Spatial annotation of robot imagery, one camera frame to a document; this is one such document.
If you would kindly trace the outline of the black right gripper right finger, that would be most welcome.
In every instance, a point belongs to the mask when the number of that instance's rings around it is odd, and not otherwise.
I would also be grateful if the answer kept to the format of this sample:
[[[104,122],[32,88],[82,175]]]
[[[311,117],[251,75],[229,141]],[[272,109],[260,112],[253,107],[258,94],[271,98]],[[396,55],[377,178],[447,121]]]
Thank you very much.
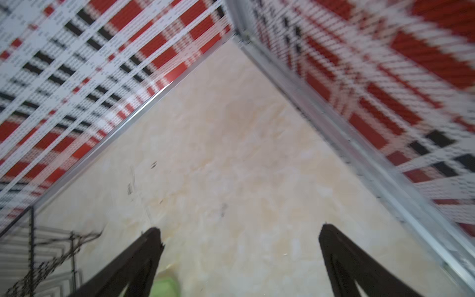
[[[322,226],[319,243],[333,294],[359,297],[419,297],[332,224]]]

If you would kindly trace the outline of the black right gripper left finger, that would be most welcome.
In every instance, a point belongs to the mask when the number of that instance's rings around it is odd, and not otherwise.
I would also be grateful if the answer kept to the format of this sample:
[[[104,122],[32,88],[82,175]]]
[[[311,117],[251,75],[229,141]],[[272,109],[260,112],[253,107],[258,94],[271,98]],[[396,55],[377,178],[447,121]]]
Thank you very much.
[[[71,296],[147,297],[164,248],[160,229],[148,229]]]

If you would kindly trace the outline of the green ribbed glass cup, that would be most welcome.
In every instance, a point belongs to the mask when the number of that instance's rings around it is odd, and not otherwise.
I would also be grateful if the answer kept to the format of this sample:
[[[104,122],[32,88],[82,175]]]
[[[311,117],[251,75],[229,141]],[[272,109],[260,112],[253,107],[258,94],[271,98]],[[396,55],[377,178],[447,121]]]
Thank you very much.
[[[179,279],[172,265],[157,273],[153,279],[149,297],[180,297]]]

